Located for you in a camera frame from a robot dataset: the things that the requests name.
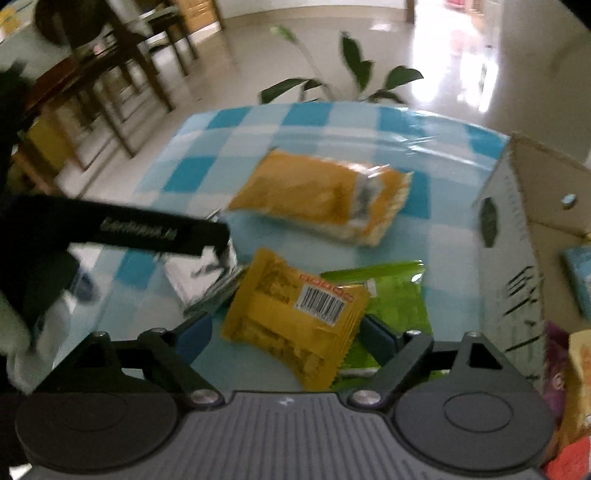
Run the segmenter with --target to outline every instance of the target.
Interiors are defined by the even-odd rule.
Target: box flap
[[[561,256],[563,250],[579,246],[583,239],[539,223],[532,223],[530,232],[542,275],[544,319],[567,333],[590,328],[591,323],[580,313]]]
[[[530,222],[583,236],[591,231],[591,170],[526,137],[509,143],[511,164]],[[574,204],[563,199],[575,195]]]

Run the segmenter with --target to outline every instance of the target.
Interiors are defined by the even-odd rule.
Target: cardboard
[[[570,194],[576,200],[565,205]],[[591,232],[591,170],[514,135],[475,210],[483,331],[541,391],[546,323],[567,333],[591,327],[561,259]]]

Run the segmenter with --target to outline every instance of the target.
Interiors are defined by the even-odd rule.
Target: bolt head
[[[361,407],[372,407],[382,401],[382,396],[373,390],[357,390],[351,395],[351,400]]]
[[[206,406],[218,403],[222,396],[215,390],[202,388],[191,393],[189,398],[193,403],[195,403],[195,405]]]

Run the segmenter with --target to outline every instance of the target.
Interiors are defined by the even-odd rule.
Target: blue checkered tablecloth
[[[241,254],[268,247],[311,273],[423,260],[424,298],[437,339],[479,328],[472,203],[507,137],[427,112],[367,103],[298,103],[206,112],[189,118],[154,160],[132,202],[205,216],[226,206],[271,147],[413,171],[408,202],[376,248],[352,247],[250,213],[228,216]],[[134,338],[181,323],[161,265],[146,252],[104,248],[93,268],[100,303],[78,306],[72,347],[92,330]],[[193,365],[220,389],[292,390],[291,372],[249,345],[214,338]]]

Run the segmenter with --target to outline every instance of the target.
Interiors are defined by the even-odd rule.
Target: purple package
[[[564,371],[569,365],[569,334],[554,323],[546,324],[546,383],[544,400],[552,410],[557,424],[562,421],[566,390]]]

